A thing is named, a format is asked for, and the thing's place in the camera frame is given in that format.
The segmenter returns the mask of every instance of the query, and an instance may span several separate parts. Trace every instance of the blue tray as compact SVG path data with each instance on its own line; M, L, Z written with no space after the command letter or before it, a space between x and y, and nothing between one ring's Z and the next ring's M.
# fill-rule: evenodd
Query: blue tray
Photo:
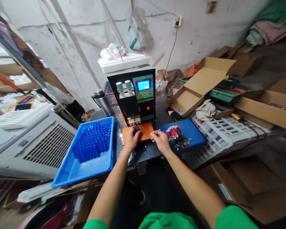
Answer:
M202 133L200 133L200 131L197 129L197 127L194 125L194 123L190 119L185 119L182 121L165 124L163 126L157 127L157 130L161 130L162 132L166 133L168 128L170 128L171 126L179 126L183 135L187 138L192 139L190 141L191 142L190 145L187 148L179 149L179 150L175 148L175 146L173 145L171 141L169 141L169 146L171 147L172 151L175 154L178 155L178 154L183 154L187 152L194 152L202 148L203 145L205 144L205 139Z
M109 150L101 152L99 157L80 163L78 159L75 158L72 147L76 144L82 133L87 128L95 125L97 122L100 124L104 124L106 122L111 123ZM58 188L64 185L72 185L82 180L89 179L90 177L111 171L113 166L113 129L113 117L82 123L79 126L77 133L65 155L65 158L58 169L58 172L52 182L52 188Z

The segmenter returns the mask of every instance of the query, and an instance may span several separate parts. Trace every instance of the paper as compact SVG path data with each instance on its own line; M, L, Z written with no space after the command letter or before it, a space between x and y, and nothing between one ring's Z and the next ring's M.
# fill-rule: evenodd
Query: paper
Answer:
M221 189L222 193L224 194L225 198L227 200L233 201L232 197L230 196L230 194L228 193L226 187L223 184L218 184L219 188Z

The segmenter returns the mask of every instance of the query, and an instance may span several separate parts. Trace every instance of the wall socket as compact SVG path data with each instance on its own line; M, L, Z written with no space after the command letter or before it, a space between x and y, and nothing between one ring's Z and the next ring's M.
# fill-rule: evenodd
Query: wall socket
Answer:
M174 28L177 28L177 26L176 26L176 22L177 21L179 21L179 25L178 25L178 27L180 27L181 26L181 22L182 22L182 16L180 15L180 17L175 17L174 18L174 23L173 23L173 27Z

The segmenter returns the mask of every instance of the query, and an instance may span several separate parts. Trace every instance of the vent grille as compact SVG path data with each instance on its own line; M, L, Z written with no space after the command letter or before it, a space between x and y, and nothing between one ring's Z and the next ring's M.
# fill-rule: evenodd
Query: vent grille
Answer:
M57 125L23 159L53 168L59 168L73 138L73 133L61 125Z

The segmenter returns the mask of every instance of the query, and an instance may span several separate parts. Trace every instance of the fabric pile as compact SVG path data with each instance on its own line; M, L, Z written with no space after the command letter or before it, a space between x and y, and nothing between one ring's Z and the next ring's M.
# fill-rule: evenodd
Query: fabric pile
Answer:
M205 100L200 107L195 109L197 118L201 121L211 121L216 114L216 107L211 103L211 100Z
M286 36L286 0L272 0L256 18L246 41L253 46L270 45Z

